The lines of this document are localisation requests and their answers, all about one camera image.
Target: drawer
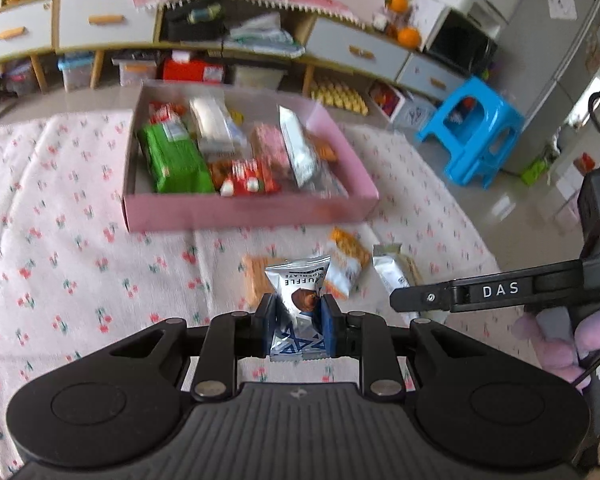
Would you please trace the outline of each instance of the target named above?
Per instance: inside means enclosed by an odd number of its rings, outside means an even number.
[[[60,0],[58,49],[153,43],[155,20],[132,0]]]
[[[51,49],[51,17],[51,0],[0,12],[0,59],[19,52]]]
[[[358,28],[318,18],[306,52],[311,56],[395,79],[409,55],[407,50]]]
[[[415,92],[444,101],[465,80],[435,61],[413,54],[400,72],[397,83]]]

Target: tablecloth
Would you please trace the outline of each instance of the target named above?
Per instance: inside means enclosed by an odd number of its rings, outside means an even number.
[[[247,308],[245,253],[296,258],[330,226],[129,234],[121,193],[131,110],[62,114],[0,127],[0,473],[22,465],[5,412],[27,381],[161,319],[190,326]],[[442,182],[402,136],[344,126],[381,193],[367,223],[342,226],[371,248],[395,240],[426,282],[497,272],[493,255]],[[402,319],[372,267],[343,311]],[[516,309],[447,323],[530,362],[509,333]],[[352,359],[240,362],[240,381],[357,381]]]

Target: pink cardboard box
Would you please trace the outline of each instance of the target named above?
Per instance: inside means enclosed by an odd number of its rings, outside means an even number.
[[[127,149],[122,201],[129,232],[360,222],[378,203],[375,184],[327,110],[298,95],[231,86],[146,82],[132,131],[147,121],[150,101],[175,102],[188,108],[191,98],[203,95],[224,95],[227,107],[244,115],[246,134],[250,133],[253,123],[276,124],[278,105],[293,110],[303,126],[328,140],[333,147],[339,162],[330,164],[330,168],[349,196],[320,198],[310,194],[278,193],[226,198],[216,194],[158,194],[153,191],[138,140],[132,135]]]

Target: wooden cabinet leg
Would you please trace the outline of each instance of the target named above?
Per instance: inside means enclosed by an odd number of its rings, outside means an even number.
[[[96,50],[96,57],[93,60],[93,69],[91,70],[91,88],[96,88],[96,86],[98,86],[103,63],[104,50]]]
[[[35,54],[30,56],[31,66],[33,67],[33,73],[36,75],[36,79],[38,80],[38,86],[40,87],[40,91],[42,93],[46,92],[46,79],[45,79],[45,71],[42,70],[42,65],[40,64],[40,58]]]
[[[304,70],[304,81],[302,82],[302,95],[309,97],[309,91],[311,89],[311,83],[314,82],[315,66],[307,65]]]

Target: stool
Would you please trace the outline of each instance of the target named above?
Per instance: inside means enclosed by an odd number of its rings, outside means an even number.
[[[467,97],[475,99],[474,108],[461,124],[452,123],[449,115]],[[523,122],[515,108],[483,81],[472,77],[442,103],[416,138],[424,140],[434,135],[449,151],[451,158],[445,175],[454,183],[465,186],[480,174],[486,189],[516,145]]]

